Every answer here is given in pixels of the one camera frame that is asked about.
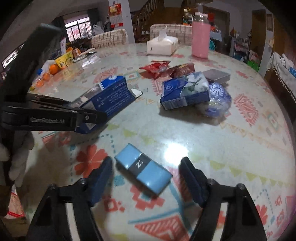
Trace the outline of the white gloved left hand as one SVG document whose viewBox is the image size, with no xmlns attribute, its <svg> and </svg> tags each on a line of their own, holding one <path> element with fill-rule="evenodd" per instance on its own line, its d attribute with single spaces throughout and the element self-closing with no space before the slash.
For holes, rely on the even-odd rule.
<svg viewBox="0 0 296 241">
<path fill-rule="evenodd" d="M 14 153 L 11 159 L 9 178 L 14 181 L 16 187 L 21 187 L 25 176 L 27 160 L 30 150 L 35 145 L 34 137 L 31 131 L 16 131 L 14 139 Z M 1 143 L 1 185 L 6 186 L 2 163 L 10 159 L 8 149 Z"/>
</svg>

